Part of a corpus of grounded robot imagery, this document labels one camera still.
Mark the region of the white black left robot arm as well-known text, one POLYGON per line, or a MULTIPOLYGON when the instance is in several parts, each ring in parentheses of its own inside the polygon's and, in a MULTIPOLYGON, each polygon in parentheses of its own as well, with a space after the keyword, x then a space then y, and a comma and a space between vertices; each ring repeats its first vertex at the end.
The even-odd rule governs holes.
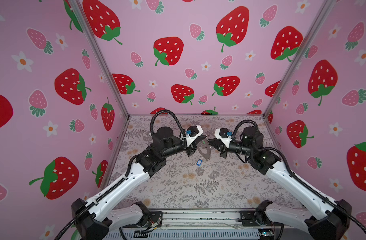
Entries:
POLYGON ((192 156, 197 150, 197 144, 207 137, 200 125, 184 130, 177 116, 170 110, 161 110, 153 115, 150 135, 152 143, 130 159, 124 174, 88 200, 78 199, 73 202, 73 218, 56 235, 57 240, 71 226, 76 227, 82 240, 102 240, 112 230, 126 225, 145 224, 150 212, 141 202, 120 211, 115 210, 115 206, 163 168, 168 157, 181 152, 192 156), (180 130, 179 136, 176 137, 170 127, 154 130, 156 118, 164 113, 175 120, 180 130))

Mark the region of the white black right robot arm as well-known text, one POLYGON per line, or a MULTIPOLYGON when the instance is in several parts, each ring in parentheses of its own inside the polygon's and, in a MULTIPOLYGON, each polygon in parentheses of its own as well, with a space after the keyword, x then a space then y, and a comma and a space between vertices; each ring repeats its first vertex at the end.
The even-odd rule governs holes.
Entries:
POLYGON ((209 145, 220 152, 222 158, 235 154, 242 163, 250 164, 262 175, 270 178, 305 207, 303 211, 281 207, 272 201, 264 201, 256 208, 260 225, 280 223, 308 233, 315 240, 340 240, 356 224, 366 235, 366 226, 356 219, 352 206, 345 200, 323 194, 293 172, 284 154, 272 147, 263 146, 264 135, 256 122, 244 120, 234 131, 216 129, 209 145))

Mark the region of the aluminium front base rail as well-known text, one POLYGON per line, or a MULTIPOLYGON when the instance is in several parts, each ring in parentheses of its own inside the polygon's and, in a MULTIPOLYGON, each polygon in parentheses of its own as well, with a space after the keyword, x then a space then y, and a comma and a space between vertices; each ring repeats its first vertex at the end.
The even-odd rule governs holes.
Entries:
MULTIPOLYGON (((237 229, 243 227, 240 218, 240 211, 254 209, 151 209, 150 211, 163 212, 162 228, 194 228, 200 227, 225 227, 237 229)), ((137 207, 128 207, 123 209, 115 209, 109 213, 108 219, 113 221, 110 226, 111 230, 118 230, 124 225, 134 224, 142 217, 141 210, 137 207)), ((146 228, 135 228, 138 230, 146 230, 146 228)))

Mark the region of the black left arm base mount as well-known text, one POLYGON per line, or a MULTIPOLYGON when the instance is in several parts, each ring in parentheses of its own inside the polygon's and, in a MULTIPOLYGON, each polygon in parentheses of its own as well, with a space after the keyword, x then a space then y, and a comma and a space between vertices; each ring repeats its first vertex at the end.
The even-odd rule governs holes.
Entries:
POLYGON ((142 202, 132 204, 132 207, 137 206, 142 212, 142 217, 134 224, 124 225, 123 228, 146 228, 153 230, 162 226, 163 212, 150 211, 142 202))

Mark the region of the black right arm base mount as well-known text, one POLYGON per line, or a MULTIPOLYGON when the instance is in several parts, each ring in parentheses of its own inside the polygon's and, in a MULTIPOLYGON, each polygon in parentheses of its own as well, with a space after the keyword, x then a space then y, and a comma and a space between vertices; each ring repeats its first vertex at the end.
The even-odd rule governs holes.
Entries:
POLYGON ((241 222, 243 227, 271 226, 272 221, 269 220, 266 214, 266 210, 271 204, 273 204, 272 201, 265 200, 254 210, 240 211, 238 222, 241 222))

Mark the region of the right aluminium corner post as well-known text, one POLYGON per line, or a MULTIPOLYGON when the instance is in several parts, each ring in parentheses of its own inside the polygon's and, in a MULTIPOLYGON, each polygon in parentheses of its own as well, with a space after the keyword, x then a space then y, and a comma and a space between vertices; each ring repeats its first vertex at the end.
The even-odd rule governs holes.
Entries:
POLYGON ((323 1, 323 4, 321 5, 320 9, 318 10, 312 24, 310 25, 310 28, 303 38, 303 41, 299 47, 299 50, 296 52, 295 57, 293 58, 292 62, 288 66, 286 72, 284 73, 281 82, 275 91, 274 97, 270 101, 270 104, 268 105, 265 113, 264 113, 264 120, 268 120, 269 113, 274 109, 275 104, 281 94, 284 92, 286 85, 292 78, 293 74, 296 72, 296 67, 298 64, 302 61, 303 55, 305 54, 308 46, 313 42, 315 37, 318 34, 318 31, 322 27, 323 23, 327 19, 328 15, 332 11, 336 1, 334 0, 326 0, 323 1))

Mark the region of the aluminium corner post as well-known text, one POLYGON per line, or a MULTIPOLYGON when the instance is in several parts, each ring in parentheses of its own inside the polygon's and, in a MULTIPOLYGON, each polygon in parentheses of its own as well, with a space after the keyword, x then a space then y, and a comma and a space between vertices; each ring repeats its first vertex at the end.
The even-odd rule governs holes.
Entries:
POLYGON ((323 1, 323 4, 321 5, 320 9, 318 10, 312 24, 310 25, 310 28, 303 38, 303 41, 299 47, 299 50, 296 52, 295 57, 293 58, 292 62, 288 66, 286 72, 284 73, 281 82, 275 91, 274 97, 270 101, 270 104, 268 105, 265 113, 264 113, 264 120, 268 120, 269 113, 274 109, 275 104, 281 94, 284 92, 286 85, 292 78, 293 74, 296 72, 296 67, 298 64, 302 61, 303 55, 305 54, 308 46, 313 42, 315 37, 318 34, 318 31, 322 27, 323 23, 327 19, 328 15, 332 11, 336 1, 334 0, 326 0, 323 1))
POLYGON ((108 85, 118 103, 123 115, 129 118, 129 113, 120 97, 120 91, 110 72, 104 55, 97 40, 110 42, 118 41, 121 33, 121 22, 117 15, 101 1, 70 1, 73 12, 94 52, 97 62, 108 81, 108 85))

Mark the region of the left aluminium corner post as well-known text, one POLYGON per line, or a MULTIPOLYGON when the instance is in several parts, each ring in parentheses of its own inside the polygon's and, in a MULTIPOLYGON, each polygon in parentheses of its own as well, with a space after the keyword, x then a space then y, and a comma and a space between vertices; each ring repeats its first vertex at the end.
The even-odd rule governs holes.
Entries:
POLYGON ((117 15, 101 1, 70 1, 73 12, 94 52, 97 62, 108 81, 108 85, 118 103, 123 115, 129 118, 129 113, 120 97, 120 91, 110 72, 104 55, 97 40, 110 42, 118 41, 121 33, 121 22, 117 15))

